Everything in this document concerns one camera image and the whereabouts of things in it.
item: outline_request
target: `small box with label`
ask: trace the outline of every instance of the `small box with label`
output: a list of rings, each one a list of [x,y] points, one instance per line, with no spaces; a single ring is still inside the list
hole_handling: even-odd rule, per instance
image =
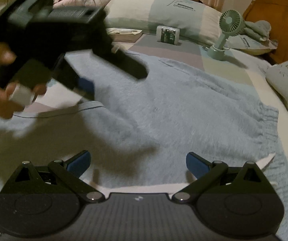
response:
[[[168,26],[158,26],[156,29],[158,42],[176,45],[180,39],[180,29]]]

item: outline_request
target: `tissue box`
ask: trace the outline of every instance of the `tissue box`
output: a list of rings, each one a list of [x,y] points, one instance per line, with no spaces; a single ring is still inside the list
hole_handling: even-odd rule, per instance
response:
[[[107,33],[114,42],[134,43],[142,36],[143,31],[133,29],[108,28]]]
[[[180,39],[180,29],[168,26],[158,26],[156,29],[158,42],[176,45]]]

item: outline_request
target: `blue pad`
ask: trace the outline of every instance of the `blue pad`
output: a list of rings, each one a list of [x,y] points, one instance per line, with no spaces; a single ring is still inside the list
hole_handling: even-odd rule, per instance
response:
[[[210,171],[208,164],[203,163],[191,153],[186,155],[186,167],[197,179]]]
[[[95,94],[95,85],[92,81],[86,78],[79,78],[78,88],[90,94]]]
[[[67,165],[67,171],[79,178],[90,166],[91,156],[87,151]]]

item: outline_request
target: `fan stand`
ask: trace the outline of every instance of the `fan stand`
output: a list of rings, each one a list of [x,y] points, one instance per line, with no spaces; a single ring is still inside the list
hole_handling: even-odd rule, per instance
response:
[[[214,60],[223,61],[225,51],[226,50],[217,49],[212,45],[207,51],[207,55]]]

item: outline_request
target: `green handheld fan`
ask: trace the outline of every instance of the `green handheld fan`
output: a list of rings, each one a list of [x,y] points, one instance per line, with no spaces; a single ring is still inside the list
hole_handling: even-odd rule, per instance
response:
[[[219,21],[219,26],[222,31],[218,41],[212,45],[207,51],[207,55],[215,60],[222,61],[225,50],[224,45],[226,39],[230,36],[239,34],[244,28],[244,19],[242,15],[235,10],[228,10],[224,12]]]

